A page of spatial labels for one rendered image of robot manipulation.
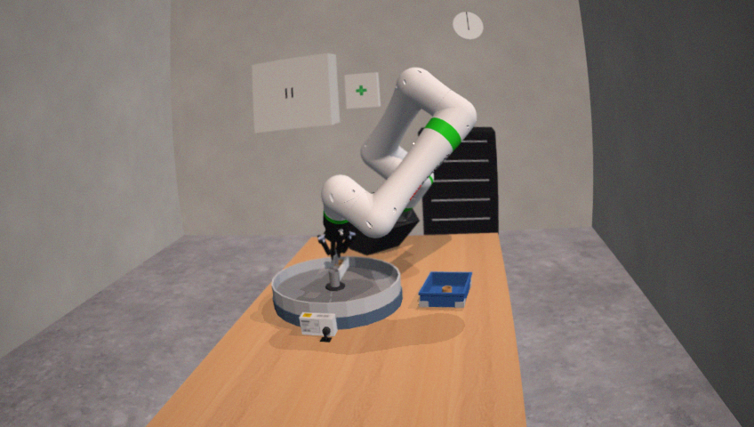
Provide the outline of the blue crate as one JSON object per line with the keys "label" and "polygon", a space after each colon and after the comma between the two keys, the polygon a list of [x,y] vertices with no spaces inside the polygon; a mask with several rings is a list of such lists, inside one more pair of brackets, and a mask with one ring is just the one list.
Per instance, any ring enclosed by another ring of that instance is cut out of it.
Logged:
{"label": "blue crate", "polygon": [[[431,271],[418,293],[419,307],[464,308],[472,286],[471,276],[472,272]],[[440,293],[443,286],[451,286],[452,292]]]}

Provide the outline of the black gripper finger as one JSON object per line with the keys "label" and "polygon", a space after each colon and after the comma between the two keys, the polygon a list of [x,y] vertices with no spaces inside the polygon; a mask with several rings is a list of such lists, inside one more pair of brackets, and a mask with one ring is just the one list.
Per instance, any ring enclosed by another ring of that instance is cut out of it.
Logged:
{"label": "black gripper finger", "polygon": [[318,243],[321,244],[322,247],[324,248],[326,254],[327,255],[331,255],[333,266],[335,266],[335,259],[336,259],[336,255],[335,255],[336,239],[332,239],[331,249],[329,249],[329,250],[328,250],[329,247],[328,247],[328,245],[325,242],[325,235],[323,235],[323,236],[318,235],[317,239],[318,239]]}
{"label": "black gripper finger", "polygon": [[[355,231],[352,230],[350,232],[350,235],[348,238],[345,238],[343,242],[343,238],[339,239],[339,242],[336,242],[336,262],[335,264],[338,265],[339,259],[341,257],[341,253],[345,254],[351,244],[351,242],[356,238]],[[343,243],[343,244],[342,244]],[[343,248],[344,247],[344,248]]]}

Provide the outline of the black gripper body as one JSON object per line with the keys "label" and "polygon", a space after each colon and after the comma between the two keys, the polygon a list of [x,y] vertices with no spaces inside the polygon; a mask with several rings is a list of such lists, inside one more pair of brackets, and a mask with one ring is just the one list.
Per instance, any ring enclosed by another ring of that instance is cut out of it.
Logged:
{"label": "black gripper body", "polygon": [[324,235],[325,235],[325,238],[330,242],[332,242],[332,238],[336,239],[336,242],[339,242],[339,239],[343,238],[344,240],[345,238],[347,238],[350,235],[350,232],[347,231],[346,233],[343,233],[343,236],[340,236],[340,234],[333,234],[329,232],[327,229],[325,229]]}

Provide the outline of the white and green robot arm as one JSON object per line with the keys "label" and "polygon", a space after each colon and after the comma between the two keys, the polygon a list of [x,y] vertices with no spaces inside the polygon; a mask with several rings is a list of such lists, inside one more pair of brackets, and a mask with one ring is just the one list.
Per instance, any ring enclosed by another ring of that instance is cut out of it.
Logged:
{"label": "white and green robot arm", "polygon": [[[398,145],[421,109],[432,118],[407,153]],[[371,194],[348,176],[328,179],[321,191],[325,228],[343,236],[354,225],[369,238],[381,238],[395,223],[406,222],[433,183],[433,172],[476,121],[473,105],[427,70],[405,70],[380,122],[361,147],[365,164],[386,181]]]}

